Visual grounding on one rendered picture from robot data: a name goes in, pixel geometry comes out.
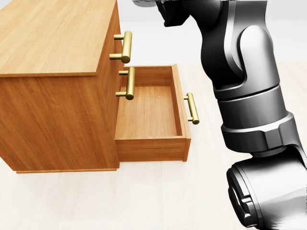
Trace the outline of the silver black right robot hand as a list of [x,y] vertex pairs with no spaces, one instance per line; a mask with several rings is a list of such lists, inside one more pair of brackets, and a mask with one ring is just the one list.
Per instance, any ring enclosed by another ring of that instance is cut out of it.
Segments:
[[190,16],[181,0],[132,0],[132,2],[138,7],[157,7],[164,20],[164,27],[180,26]]

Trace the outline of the wooden cabinet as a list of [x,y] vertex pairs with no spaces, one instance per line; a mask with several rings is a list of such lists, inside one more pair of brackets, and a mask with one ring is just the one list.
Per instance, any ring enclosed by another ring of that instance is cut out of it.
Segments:
[[0,9],[0,157],[18,173],[115,170],[97,66],[108,0],[11,0]]

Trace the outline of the shallow closed wooden drawer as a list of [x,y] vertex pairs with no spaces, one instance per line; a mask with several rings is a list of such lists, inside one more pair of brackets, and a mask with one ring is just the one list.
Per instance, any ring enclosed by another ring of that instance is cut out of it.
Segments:
[[113,4],[113,9],[108,22],[106,37],[104,39],[96,73],[99,81],[101,99],[105,101],[106,105],[109,105],[115,97],[115,88],[117,86],[115,71],[121,66],[119,60],[111,60],[109,55],[121,51],[121,42],[114,40],[114,34],[120,33],[117,0],[108,0],[107,2]]

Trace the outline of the open wooden drawer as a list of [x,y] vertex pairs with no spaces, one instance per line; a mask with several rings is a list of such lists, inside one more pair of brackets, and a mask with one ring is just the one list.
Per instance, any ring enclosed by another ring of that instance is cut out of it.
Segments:
[[119,161],[187,161],[190,142],[177,65],[135,66],[134,98],[119,98]]

